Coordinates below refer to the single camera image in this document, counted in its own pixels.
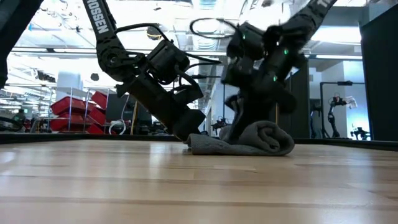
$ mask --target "folded towel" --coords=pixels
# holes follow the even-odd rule
[[[246,127],[237,144],[224,141],[229,128],[221,129],[220,140],[191,134],[184,143],[194,155],[284,156],[294,148],[292,137],[270,121],[258,121]]]

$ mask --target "ceiling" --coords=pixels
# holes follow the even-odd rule
[[[306,0],[276,0],[271,7],[261,7],[262,0],[181,0],[181,1],[116,1],[107,0],[117,26],[127,26],[142,22],[155,22],[162,25],[168,38],[184,51],[206,55],[226,61],[225,52],[229,40],[212,40],[193,36],[189,23],[199,17],[222,17],[237,24],[247,20],[255,26],[266,29],[271,24],[286,21],[297,12]],[[366,0],[339,0],[336,6],[363,6]],[[194,27],[198,32],[212,32],[216,35],[232,34],[232,28],[214,21],[204,22]],[[152,50],[159,41],[150,40],[146,29],[129,30],[118,34],[126,49]],[[357,27],[322,27],[304,47],[306,54],[322,55],[361,55]],[[32,75],[40,70],[57,78],[59,68],[65,65],[78,68],[86,87],[115,86],[116,81],[103,73],[98,66],[96,54],[79,54],[78,49],[87,52],[94,49],[96,39],[82,0],[44,0],[40,10],[19,39],[8,58],[8,83],[42,84]],[[60,49],[48,52],[46,49]],[[324,62],[314,62],[312,67],[325,66]],[[222,69],[200,66],[188,71],[189,74],[221,75]],[[99,74],[99,80],[90,79],[92,73]],[[195,102],[194,107],[205,110],[210,99],[214,78],[200,80],[205,97]]]

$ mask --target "wooden surface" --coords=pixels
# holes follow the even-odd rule
[[[0,223],[395,224],[398,153],[296,146],[191,156],[170,142],[0,146]]]

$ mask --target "wooden table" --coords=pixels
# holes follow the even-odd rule
[[[298,145],[286,157],[183,144],[0,146],[0,223],[398,223],[398,153]]]

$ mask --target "gray towel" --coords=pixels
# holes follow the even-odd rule
[[[252,123],[233,145],[223,141],[229,128],[221,129],[221,140],[191,134],[184,143],[190,146],[194,155],[284,156],[294,148],[292,137],[270,121]]]

